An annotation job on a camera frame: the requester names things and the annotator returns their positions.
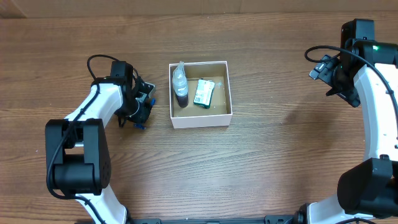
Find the blue disposable razor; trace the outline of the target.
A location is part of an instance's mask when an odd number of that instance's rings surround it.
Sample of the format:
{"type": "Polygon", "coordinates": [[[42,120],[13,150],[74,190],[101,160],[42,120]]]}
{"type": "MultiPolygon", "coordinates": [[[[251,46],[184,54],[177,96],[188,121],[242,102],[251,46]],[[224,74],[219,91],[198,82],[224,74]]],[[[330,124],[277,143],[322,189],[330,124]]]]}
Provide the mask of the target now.
{"type": "Polygon", "coordinates": [[[134,116],[134,127],[146,129],[145,122],[148,120],[152,107],[155,105],[155,98],[150,98],[141,104],[138,114],[134,116]]]}

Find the clear foam pump bottle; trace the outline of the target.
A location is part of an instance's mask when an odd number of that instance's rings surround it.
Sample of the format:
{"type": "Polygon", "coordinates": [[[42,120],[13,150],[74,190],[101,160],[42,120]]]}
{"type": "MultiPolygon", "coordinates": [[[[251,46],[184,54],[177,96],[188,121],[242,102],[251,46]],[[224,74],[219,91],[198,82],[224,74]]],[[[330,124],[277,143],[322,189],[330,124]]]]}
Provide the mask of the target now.
{"type": "Polygon", "coordinates": [[[179,107],[188,106],[188,80],[185,74],[184,62],[180,61],[172,74],[172,84],[179,107]]]}

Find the green soap packet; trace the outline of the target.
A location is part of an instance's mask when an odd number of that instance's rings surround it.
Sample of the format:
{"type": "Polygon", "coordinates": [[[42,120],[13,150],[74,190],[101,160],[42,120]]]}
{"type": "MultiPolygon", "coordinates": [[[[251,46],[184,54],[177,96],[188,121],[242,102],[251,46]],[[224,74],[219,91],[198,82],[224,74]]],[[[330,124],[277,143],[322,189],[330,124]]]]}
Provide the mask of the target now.
{"type": "Polygon", "coordinates": [[[209,109],[214,89],[215,82],[213,82],[212,80],[198,80],[193,104],[209,109]]]}

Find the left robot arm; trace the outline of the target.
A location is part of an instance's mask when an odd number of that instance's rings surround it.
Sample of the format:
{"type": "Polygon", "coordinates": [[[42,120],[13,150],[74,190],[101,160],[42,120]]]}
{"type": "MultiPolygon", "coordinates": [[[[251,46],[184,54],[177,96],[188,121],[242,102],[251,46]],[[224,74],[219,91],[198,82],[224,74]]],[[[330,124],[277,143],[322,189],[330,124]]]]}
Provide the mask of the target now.
{"type": "Polygon", "coordinates": [[[61,200],[76,200],[94,223],[134,223],[111,185],[105,128],[112,116],[143,127],[155,103],[155,85],[138,75],[95,78],[81,105],[45,126],[46,184],[61,200]]]}

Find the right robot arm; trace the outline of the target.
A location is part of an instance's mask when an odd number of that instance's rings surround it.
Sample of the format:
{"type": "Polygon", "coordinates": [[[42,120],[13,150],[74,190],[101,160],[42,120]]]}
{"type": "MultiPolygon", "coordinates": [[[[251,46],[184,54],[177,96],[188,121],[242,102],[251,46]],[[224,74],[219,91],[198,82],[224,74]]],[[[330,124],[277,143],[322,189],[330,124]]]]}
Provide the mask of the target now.
{"type": "Polygon", "coordinates": [[[365,152],[336,194],[301,207],[294,223],[371,223],[397,216],[397,45],[348,37],[310,72],[351,106],[362,107],[365,152]]]}

